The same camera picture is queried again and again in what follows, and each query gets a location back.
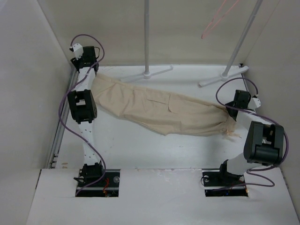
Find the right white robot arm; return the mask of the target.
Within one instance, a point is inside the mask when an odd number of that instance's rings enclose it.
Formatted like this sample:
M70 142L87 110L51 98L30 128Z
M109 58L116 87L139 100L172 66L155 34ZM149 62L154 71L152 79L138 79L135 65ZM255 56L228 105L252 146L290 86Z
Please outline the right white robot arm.
M225 104L231 118L246 128L248 134L243 152L221 164L217 180L222 185L229 185L248 170L277 166L283 160L284 128L257 116L253 110L260 105L258 98L243 90L236 90L233 101Z

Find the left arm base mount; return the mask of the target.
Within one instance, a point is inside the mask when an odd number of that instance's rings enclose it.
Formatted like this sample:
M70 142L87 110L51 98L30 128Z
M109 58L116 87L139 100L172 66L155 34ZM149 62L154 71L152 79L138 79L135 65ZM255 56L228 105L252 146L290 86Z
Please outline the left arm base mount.
M120 170L105 170L102 165L85 164L80 170L75 191L76 197L118 197Z

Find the beige trousers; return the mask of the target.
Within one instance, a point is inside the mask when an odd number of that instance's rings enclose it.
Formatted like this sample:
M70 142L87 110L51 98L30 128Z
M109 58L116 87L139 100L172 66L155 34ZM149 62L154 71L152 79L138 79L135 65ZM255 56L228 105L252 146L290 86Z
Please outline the beige trousers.
M175 92L121 82L97 74L92 82L96 104L112 115L161 135L236 136L236 122L226 108Z

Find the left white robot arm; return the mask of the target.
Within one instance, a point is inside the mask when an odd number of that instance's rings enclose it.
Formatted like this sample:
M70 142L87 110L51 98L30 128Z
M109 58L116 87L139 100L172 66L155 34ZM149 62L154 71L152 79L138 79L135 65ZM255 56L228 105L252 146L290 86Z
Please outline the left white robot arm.
M105 182L100 156L92 149L94 145L93 121L97 118L97 106L91 87L98 71L95 47L83 47L79 43L71 46L75 57L71 62L78 72L75 88L67 95L71 116L78 124L80 136L84 139L84 161L79 177L74 178L79 187L92 183L100 187Z

